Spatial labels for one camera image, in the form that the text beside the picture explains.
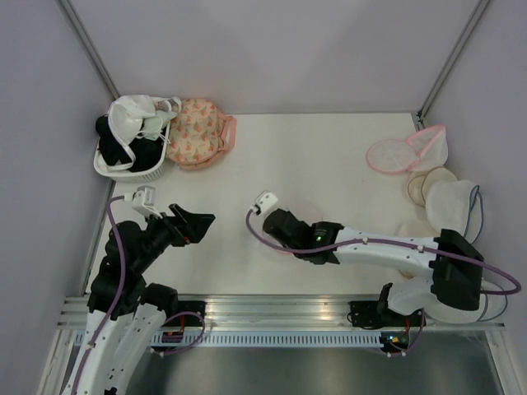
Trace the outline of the pink rimmed mesh laundry bag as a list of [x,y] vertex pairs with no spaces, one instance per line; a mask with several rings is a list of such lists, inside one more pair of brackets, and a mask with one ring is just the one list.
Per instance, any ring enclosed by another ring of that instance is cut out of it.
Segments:
[[282,244],[264,231],[264,221],[277,209],[291,212],[296,219],[304,221],[308,225],[323,220],[321,210],[309,200],[306,200],[303,197],[293,197],[292,195],[280,195],[277,203],[275,203],[271,209],[265,214],[257,216],[252,221],[252,224],[255,225],[260,237],[269,243],[279,245],[280,247],[282,247]]

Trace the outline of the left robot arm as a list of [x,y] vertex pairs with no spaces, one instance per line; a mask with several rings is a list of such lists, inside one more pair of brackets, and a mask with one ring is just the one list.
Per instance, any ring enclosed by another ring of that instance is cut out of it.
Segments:
[[100,269],[91,283],[81,349],[64,386],[65,394],[124,394],[142,354],[162,326],[184,323],[185,317],[206,325],[196,311],[179,307],[177,290],[146,283],[144,272],[169,247],[202,241],[215,221],[177,204],[168,213],[147,210],[147,226],[116,222],[108,209],[109,240]]

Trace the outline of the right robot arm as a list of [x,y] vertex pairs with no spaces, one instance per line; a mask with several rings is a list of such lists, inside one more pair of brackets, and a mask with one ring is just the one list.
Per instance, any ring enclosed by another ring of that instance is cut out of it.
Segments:
[[268,242],[314,265],[361,263],[406,272],[389,282],[376,304],[377,318],[394,325],[423,311],[444,323],[475,323],[484,310],[482,256],[459,233],[444,230],[435,238],[404,239],[365,233],[335,222],[308,224],[277,209],[263,220]]

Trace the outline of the floral peach bra case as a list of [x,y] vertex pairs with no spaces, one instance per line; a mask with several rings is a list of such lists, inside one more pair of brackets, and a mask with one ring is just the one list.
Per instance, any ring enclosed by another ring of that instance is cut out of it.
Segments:
[[185,99],[174,109],[166,158],[193,171],[213,165],[236,144],[236,118],[225,115],[208,99]]

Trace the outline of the white bra in basket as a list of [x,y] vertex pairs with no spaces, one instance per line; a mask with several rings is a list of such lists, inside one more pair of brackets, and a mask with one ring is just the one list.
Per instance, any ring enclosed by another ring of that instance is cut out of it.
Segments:
[[144,138],[151,141],[157,140],[163,136],[166,126],[173,119],[173,115],[171,112],[157,111],[154,116],[145,118],[137,134],[137,138]]

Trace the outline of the pink mesh laundry bag flat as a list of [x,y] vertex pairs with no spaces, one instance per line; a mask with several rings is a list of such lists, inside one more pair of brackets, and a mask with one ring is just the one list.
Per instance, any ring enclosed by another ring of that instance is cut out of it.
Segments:
[[399,174],[408,171],[417,161],[417,153],[405,141],[381,140],[366,153],[366,163],[383,174]]

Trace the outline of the large white blue mesh bag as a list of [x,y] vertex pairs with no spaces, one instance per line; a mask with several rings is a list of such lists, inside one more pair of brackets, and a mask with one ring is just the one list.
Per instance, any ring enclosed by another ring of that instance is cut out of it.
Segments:
[[443,304],[434,304],[425,310],[427,318],[448,324],[471,324],[490,322],[505,312],[508,299],[505,295],[481,294],[479,307],[475,311],[454,309]]

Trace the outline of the beige bra cup upper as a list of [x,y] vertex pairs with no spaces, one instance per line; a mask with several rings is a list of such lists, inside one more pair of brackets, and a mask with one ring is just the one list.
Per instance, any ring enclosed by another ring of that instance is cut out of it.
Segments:
[[444,166],[437,166],[425,172],[413,172],[407,182],[407,194],[410,200],[419,207],[426,206],[426,198],[433,184],[440,181],[457,181],[454,173]]

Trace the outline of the pink mesh laundry bag open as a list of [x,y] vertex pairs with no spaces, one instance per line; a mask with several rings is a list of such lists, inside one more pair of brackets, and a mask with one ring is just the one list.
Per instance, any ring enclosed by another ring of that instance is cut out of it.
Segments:
[[445,125],[434,125],[415,132],[406,143],[416,153],[416,160],[409,167],[412,172],[432,170],[443,166],[448,159]]

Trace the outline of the black bras in basket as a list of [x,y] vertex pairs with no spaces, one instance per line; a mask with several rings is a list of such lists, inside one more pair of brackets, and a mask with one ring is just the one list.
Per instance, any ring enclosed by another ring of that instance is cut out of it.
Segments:
[[161,159],[164,146],[163,136],[155,141],[135,137],[127,148],[124,148],[110,131],[109,117],[100,116],[96,120],[96,133],[98,134],[98,150],[104,162],[114,168],[124,166],[125,170],[132,173],[149,170]]

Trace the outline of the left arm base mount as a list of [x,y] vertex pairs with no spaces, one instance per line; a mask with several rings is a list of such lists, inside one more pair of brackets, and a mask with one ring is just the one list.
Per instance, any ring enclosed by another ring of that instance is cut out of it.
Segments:
[[163,328],[173,328],[180,330],[180,328],[201,328],[199,318],[194,317],[191,313],[195,313],[202,318],[206,316],[207,303],[204,300],[184,300],[178,304],[176,314],[184,313],[184,315],[171,319],[168,323],[162,325]]

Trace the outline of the aluminium front rail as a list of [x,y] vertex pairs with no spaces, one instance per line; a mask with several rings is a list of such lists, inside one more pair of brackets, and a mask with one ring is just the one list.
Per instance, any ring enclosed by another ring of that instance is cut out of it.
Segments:
[[[342,330],[349,302],[373,300],[373,295],[179,295],[179,302],[204,301],[208,326],[219,330]],[[83,329],[87,296],[67,297],[57,329]],[[502,319],[483,323],[448,324],[427,318],[427,331],[504,331]]]

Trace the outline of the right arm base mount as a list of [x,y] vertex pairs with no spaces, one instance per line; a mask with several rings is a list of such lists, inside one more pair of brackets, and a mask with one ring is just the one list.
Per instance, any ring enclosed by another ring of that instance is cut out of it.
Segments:
[[380,330],[382,328],[419,327],[424,318],[419,310],[410,315],[388,309],[388,295],[392,283],[383,286],[377,300],[352,300],[348,303],[347,320],[354,328]]

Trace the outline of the right aluminium corner post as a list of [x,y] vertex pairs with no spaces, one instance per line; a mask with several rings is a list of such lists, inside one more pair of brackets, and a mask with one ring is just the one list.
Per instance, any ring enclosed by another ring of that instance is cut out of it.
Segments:
[[422,105],[413,114],[413,122],[417,131],[427,127],[427,115],[431,112],[434,104],[445,87],[450,75],[455,69],[456,64],[462,58],[464,51],[469,45],[469,41],[479,27],[482,19],[487,14],[489,7],[493,4],[492,0],[478,0],[471,11],[468,20],[465,22],[463,29],[460,31],[454,46],[449,52],[441,70],[431,85],[430,90],[425,97]]

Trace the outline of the aluminium corner post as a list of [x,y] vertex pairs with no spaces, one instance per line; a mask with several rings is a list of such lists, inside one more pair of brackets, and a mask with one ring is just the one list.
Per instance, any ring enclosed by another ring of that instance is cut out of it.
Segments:
[[70,0],[56,0],[55,2],[66,22],[70,25],[73,34],[76,36],[78,43],[81,45],[104,88],[113,100],[118,99],[120,96],[119,90],[104,65],[102,57],[97,51],[73,3]]
[[478,0],[471,11],[468,20],[465,22],[463,29],[460,31],[454,46],[449,52],[441,70],[431,85],[430,90],[425,97],[422,105],[413,114],[413,122],[417,131],[427,127],[427,115],[431,112],[434,104],[445,87],[450,75],[455,69],[456,64],[462,58],[464,51],[469,45],[469,41],[479,27],[482,19],[487,14],[489,7],[493,4],[492,0]]

